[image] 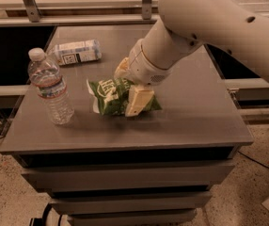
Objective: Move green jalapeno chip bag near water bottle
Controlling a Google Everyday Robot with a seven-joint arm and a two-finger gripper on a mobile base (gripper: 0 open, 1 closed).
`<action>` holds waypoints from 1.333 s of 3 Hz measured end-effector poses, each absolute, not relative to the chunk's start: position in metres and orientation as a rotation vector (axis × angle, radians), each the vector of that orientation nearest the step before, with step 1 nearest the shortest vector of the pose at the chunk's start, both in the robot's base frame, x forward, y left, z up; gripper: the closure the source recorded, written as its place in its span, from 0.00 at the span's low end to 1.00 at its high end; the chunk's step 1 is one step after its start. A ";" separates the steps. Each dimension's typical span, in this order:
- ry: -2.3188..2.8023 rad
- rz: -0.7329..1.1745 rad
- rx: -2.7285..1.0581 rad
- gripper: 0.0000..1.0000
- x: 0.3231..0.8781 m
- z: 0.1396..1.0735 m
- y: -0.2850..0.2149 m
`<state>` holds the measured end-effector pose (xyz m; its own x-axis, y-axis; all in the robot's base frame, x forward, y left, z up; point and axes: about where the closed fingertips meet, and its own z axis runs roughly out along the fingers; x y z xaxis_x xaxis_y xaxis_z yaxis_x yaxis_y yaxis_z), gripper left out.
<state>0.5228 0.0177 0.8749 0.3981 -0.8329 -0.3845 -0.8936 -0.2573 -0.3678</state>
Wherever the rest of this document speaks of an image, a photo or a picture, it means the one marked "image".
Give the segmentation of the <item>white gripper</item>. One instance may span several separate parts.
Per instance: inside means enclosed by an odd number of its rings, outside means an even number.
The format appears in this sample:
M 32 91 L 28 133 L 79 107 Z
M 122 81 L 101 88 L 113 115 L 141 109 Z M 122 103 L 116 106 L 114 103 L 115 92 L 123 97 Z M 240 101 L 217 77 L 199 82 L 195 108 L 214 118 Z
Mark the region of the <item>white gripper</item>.
M 125 57 L 117 66 L 114 77 L 115 78 L 129 78 L 136 84 L 131 85 L 129 89 L 128 104 L 125 111 L 126 117 L 137 116 L 150 102 L 154 95 L 154 90 L 150 86 L 160 85 L 167 79 L 172 70 L 163 70 L 157 68 L 145 57 L 142 48 L 142 39 L 138 40 L 132 50 L 129 58 Z

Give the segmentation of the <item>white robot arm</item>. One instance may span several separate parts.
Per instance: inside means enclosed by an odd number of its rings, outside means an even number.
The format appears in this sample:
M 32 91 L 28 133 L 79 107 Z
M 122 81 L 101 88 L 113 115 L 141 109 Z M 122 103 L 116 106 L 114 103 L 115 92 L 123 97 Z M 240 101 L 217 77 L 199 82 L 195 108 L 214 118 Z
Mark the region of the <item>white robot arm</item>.
M 269 83 L 269 18 L 233 0 L 158 0 L 159 19 L 115 71 L 145 89 L 203 44 L 228 53 Z

